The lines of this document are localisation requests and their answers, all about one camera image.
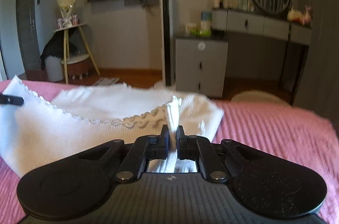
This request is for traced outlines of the white knit sweater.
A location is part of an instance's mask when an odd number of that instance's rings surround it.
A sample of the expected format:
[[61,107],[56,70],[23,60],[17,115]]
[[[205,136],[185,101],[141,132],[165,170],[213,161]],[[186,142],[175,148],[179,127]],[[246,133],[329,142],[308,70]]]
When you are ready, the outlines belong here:
[[177,158],[175,131],[212,140],[224,112],[206,96],[168,89],[138,89],[125,84],[77,87],[61,91],[52,101],[13,78],[5,95],[23,98],[22,106],[1,106],[1,157],[18,175],[121,139],[169,128],[169,155],[149,166],[152,172],[194,172]]

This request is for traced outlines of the white trash bin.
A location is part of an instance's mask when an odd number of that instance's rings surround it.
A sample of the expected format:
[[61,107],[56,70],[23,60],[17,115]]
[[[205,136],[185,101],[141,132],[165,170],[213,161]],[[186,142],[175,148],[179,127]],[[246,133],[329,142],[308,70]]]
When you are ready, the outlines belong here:
[[50,82],[59,82],[64,79],[60,58],[51,55],[45,58],[45,69]]

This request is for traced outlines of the round wooden side table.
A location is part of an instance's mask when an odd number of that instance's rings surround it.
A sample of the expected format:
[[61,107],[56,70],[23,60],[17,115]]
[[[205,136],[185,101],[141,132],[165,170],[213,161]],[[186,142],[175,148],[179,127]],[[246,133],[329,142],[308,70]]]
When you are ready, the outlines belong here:
[[[63,66],[63,75],[66,85],[69,84],[70,80],[74,80],[76,77],[82,79],[84,75],[88,75],[91,68],[94,68],[98,76],[101,75],[99,67],[85,37],[85,32],[83,31],[84,26],[87,26],[87,24],[79,23],[73,24],[70,27],[53,30],[53,33],[61,32],[63,34],[63,56],[61,58],[61,65]],[[69,31],[79,32],[85,52],[80,52],[79,50],[71,51]]]

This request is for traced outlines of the black garment on bin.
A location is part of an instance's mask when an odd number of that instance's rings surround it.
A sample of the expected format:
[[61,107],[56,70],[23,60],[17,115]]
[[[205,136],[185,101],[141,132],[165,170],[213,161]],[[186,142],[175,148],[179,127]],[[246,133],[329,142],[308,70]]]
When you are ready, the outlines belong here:
[[64,54],[64,33],[59,31],[55,32],[49,42],[45,45],[43,52],[40,56],[41,68],[45,70],[45,60],[47,57],[63,58]]

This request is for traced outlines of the grey bedside cabinet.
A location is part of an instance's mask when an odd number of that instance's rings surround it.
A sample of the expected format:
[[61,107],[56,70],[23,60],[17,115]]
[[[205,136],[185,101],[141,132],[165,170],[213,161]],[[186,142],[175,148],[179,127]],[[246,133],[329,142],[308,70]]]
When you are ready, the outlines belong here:
[[176,38],[177,91],[221,98],[226,73],[228,42],[204,38]]

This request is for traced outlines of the dark door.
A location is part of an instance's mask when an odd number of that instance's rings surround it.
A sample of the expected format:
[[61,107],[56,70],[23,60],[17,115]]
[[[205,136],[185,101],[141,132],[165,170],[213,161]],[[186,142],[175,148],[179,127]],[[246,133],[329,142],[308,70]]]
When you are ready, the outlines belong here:
[[16,0],[19,49],[27,76],[41,72],[39,42],[36,32],[35,0]]

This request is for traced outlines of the flower bouquet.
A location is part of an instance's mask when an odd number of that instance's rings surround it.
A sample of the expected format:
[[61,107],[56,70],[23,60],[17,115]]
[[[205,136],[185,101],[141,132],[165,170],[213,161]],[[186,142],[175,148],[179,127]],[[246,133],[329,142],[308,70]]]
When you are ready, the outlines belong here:
[[79,19],[75,13],[76,0],[56,0],[61,18],[58,20],[59,28],[70,28],[79,24]]

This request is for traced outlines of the pink ribbed bedspread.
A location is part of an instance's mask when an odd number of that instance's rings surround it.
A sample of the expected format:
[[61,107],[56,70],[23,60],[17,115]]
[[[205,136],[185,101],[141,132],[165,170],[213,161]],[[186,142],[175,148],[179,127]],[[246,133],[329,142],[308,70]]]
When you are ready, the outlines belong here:
[[231,138],[318,172],[328,187],[320,217],[338,223],[338,139],[332,123],[290,106],[217,101],[224,116],[215,143]]

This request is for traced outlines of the blue white canister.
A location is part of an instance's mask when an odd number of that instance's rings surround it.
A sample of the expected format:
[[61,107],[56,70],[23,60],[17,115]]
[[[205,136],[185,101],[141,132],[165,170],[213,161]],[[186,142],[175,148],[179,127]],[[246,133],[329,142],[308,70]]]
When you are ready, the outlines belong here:
[[202,11],[200,13],[200,29],[202,31],[211,30],[211,12]]

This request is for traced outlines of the grey vanity desk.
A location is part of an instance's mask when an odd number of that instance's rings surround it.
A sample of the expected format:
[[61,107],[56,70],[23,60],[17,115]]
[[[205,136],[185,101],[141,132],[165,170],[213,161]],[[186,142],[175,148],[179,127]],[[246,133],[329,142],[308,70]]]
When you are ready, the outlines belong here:
[[211,28],[229,44],[226,76],[274,81],[294,102],[311,42],[311,28],[233,9],[213,9]]

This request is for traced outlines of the pink plush toy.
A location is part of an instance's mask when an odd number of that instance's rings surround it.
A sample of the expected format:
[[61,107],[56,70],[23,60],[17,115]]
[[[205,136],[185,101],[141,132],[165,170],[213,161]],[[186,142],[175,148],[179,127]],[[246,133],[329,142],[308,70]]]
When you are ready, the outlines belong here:
[[307,6],[305,5],[305,14],[302,20],[302,24],[304,26],[309,26],[312,23],[312,19],[313,19],[313,9],[311,6]]

